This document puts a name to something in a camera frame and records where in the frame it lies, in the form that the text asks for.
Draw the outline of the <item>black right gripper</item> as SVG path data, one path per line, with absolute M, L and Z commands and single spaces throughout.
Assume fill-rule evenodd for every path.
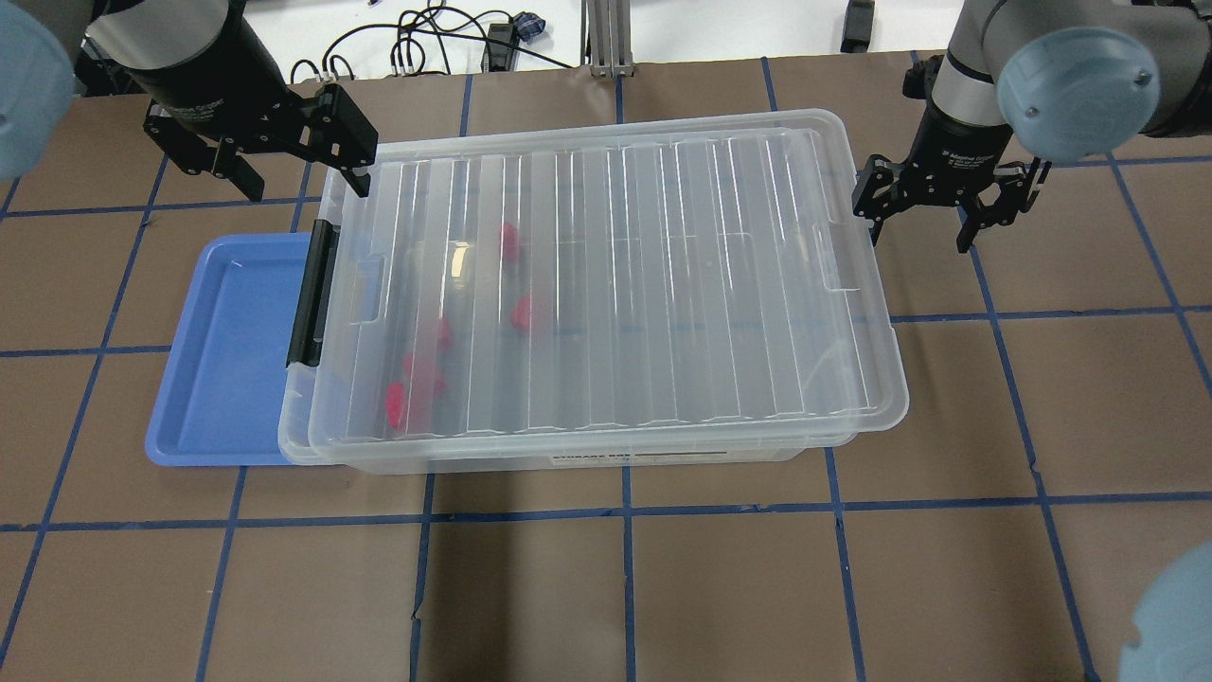
M 970 125 L 927 102 L 905 159 L 867 157 L 852 191 L 852 212 L 870 220 L 874 250 L 884 222 L 917 206 L 957 207 L 957 254 L 970 254 L 982 230 L 1013 224 L 1030 211 L 1052 164 L 1040 157 L 1004 164 L 1011 138 L 1006 124 Z

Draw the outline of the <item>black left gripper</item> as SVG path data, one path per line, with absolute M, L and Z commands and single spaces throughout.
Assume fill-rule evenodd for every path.
M 187 173 L 217 174 L 261 202 L 264 178 L 242 156 L 287 153 L 338 170 L 368 197 L 375 125 L 341 84 L 307 97 L 291 90 L 261 42 L 223 38 L 190 61 L 144 70 L 142 87 L 152 94 L 145 133 Z

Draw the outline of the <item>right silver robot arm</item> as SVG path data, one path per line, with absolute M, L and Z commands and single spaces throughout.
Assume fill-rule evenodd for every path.
M 1031 210 L 1053 164 L 1210 134 L 1210 4 L 966 1 L 903 94 L 924 102 L 917 132 L 903 160 L 867 159 L 853 212 L 877 241 L 894 214 L 955 207 L 967 252 Z

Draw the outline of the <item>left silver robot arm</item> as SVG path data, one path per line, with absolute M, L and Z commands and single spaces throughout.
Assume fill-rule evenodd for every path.
M 78 91 L 85 42 L 149 96 L 144 133 L 181 172 L 256 201 L 264 180 L 248 156 L 284 153 L 338 171 L 368 197 L 377 130 L 338 84 L 292 91 L 241 1 L 5 1 L 5 180 L 42 160 Z

